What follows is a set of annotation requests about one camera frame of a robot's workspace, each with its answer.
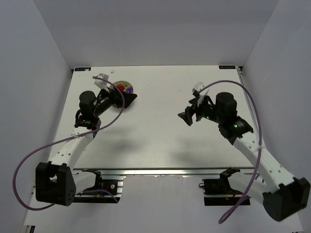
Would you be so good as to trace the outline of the red half-round lego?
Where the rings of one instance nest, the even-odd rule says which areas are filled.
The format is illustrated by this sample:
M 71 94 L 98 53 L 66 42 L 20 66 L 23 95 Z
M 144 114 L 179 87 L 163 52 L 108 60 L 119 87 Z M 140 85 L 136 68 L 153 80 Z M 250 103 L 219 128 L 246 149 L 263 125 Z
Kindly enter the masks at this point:
M 117 84 L 117 88 L 118 88 L 119 90 L 121 90 L 121 91 L 124 91 L 124 90 L 126 89 L 125 85 L 123 85 L 123 84 L 121 84 L 121 83 Z

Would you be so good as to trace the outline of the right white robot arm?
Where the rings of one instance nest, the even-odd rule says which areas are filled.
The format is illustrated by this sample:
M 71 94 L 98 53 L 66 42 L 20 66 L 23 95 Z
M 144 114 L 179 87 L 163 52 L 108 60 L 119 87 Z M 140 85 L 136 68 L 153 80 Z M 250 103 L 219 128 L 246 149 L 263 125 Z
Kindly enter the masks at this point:
M 196 121 L 205 118 L 217 123 L 221 135 L 254 165 L 255 173 L 264 180 L 259 182 L 237 168 L 229 168 L 220 174 L 222 189 L 245 191 L 247 197 L 262 204 L 266 213 L 278 222 L 307 207 L 310 183 L 305 178 L 296 178 L 260 145 L 259 135 L 238 116 L 232 94 L 221 92 L 215 102 L 198 91 L 193 95 L 190 106 L 178 116 L 188 125 L 193 123 L 193 116 Z

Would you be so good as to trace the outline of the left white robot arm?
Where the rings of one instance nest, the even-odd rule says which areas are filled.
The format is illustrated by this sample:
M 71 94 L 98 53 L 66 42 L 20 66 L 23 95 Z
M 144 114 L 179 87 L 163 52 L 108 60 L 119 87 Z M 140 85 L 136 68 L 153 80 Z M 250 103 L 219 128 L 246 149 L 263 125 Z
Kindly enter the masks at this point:
M 136 98 L 136 94 L 117 88 L 102 89 L 98 95 L 92 91 L 80 94 L 72 139 L 67 140 L 48 162 L 39 163 L 35 169 L 37 201 L 69 206 L 76 194 L 100 192 L 103 182 L 99 171 L 83 169 L 74 173 L 73 168 L 95 138 L 101 126 L 100 115 L 112 106 L 126 109 Z

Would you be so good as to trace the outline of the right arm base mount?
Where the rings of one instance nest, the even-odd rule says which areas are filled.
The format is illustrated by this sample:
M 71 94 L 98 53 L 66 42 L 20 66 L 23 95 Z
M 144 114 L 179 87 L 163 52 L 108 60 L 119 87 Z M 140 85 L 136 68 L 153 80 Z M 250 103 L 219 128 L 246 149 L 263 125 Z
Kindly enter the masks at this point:
M 252 171 L 237 167 L 199 169 L 202 180 L 198 187 L 203 190 L 204 206 L 234 206 L 242 196 L 242 192 L 232 189 L 227 178 L 236 172 L 250 175 Z

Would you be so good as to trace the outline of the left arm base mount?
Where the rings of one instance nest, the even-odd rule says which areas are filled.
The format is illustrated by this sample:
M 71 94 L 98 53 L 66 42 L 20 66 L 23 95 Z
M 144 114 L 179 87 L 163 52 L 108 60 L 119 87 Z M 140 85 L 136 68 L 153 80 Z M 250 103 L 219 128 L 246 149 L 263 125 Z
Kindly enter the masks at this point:
M 73 174 L 76 185 L 74 203 L 113 203 L 121 198 L 123 178 L 104 175 L 99 170 L 84 169 Z

